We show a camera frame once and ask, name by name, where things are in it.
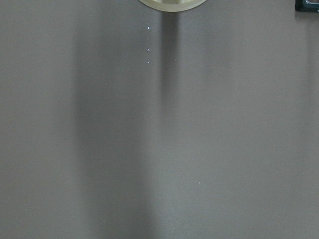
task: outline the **gray surface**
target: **gray surface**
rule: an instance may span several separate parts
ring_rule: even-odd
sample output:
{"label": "gray surface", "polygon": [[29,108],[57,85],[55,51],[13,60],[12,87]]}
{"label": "gray surface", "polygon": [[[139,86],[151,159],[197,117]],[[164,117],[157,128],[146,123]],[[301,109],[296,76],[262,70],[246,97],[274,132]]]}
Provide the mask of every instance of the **gray surface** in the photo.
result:
{"label": "gray surface", "polygon": [[0,238],[319,238],[318,17],[3,0]]}

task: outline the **round object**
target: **round object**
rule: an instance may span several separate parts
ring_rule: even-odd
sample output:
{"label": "round object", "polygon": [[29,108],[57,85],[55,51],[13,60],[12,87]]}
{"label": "round object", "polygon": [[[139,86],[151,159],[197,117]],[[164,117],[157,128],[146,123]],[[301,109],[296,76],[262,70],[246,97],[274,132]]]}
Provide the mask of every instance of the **round object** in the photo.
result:
{"label": "round object", "polygon": [[185,11],[194,8],[206,0],[140,0],[149,7],[160,11]]}

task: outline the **black object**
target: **black object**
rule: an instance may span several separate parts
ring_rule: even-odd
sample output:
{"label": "black object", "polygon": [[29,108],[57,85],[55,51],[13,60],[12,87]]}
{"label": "black object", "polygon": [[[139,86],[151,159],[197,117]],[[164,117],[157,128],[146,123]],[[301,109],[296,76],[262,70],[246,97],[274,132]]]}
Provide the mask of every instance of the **black object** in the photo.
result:
{"label": "black object", "polygon": [[296,0],[296,10],[319,12],[319,0]]}

